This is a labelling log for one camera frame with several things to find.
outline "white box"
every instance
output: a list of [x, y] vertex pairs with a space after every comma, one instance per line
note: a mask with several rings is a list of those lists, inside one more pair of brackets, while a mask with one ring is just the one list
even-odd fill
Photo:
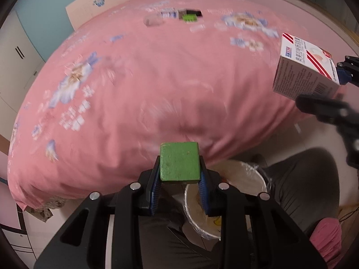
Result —
[[273, 91], [295, 100], [300, 94], [332, 98], [339, 79], [330, 53], [283, 33]]

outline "tiled floor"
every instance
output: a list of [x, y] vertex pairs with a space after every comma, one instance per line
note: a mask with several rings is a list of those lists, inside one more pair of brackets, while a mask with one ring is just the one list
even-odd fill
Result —
[[[345, 162], [346, 151], [342, 139], [336, 133], [334, 126], [319, 123], [315, 118], [307, 119], [299, 123], [297, 127], [292, 126], [271, 136], [261, 145], [236, 158], [248, 161], [254, 154], [261, 153], [267, 164], [271, 165], [311, 147], [324, 147], [334, 156], [340, 178], [340, 204], [357, 203], [359, 201], [357, 171], [347, 166]], [[183, 201], [184, 187], [167, 185], [166, 189], [171, 192], [177, 201]], [[26, 229], [36, 256], [39, 256], [56, 231], [80, 203], [81, 201], [71, 201], [65, 207], [53, 210], [54, 215], [47, 223], [43, 223], [32, 215], [24, 213]], [[113, 220], [110, 221], [109, 236], [111, 235], [112, 224]], [[216, 242], [201, 239], [189, 223], [184, 226], [184, 232], [193, 243], [207, 250], [211, 250]], [[110, 268], [111, 254], [109, 246], [107, 252], [106, 268]]]

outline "pink cloth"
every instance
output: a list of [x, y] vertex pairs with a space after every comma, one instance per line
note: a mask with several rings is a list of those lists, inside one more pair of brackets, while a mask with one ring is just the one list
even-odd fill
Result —
[[[144, 24], [163, 8], [203, 17]], [[113, 193], [153, 167], [162, 142], [196, 141], [210, 165], [297, 122], [294, 101], [272, 92], [283, 32], [310, 41], [244, 0], [133, 0], [95, 17], [53, 53], [21, 106], [14, 199], [24, 209]]]
[[310, 241], [332, 269], [340, 261], [341, 226], [336, 218], [322, 219], [310, 237]]

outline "barcode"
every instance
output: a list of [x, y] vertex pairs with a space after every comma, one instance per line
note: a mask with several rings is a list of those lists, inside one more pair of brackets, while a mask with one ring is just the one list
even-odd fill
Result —
[[318, 83], [318, 85], [314, 89], [313, 94], [314, 95], [323, 95], [326, 90], [327, 90], [326, 85], [324, 85], [322, 83]]

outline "blue flower decal on headboard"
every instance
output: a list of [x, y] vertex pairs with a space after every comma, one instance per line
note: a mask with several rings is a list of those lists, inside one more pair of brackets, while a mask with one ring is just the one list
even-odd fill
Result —
[[93, 1], [94, 5], [97, 5], [98, 7], [101, 7], [103, 5], [105, 5], [105, 0], [95, 0]]

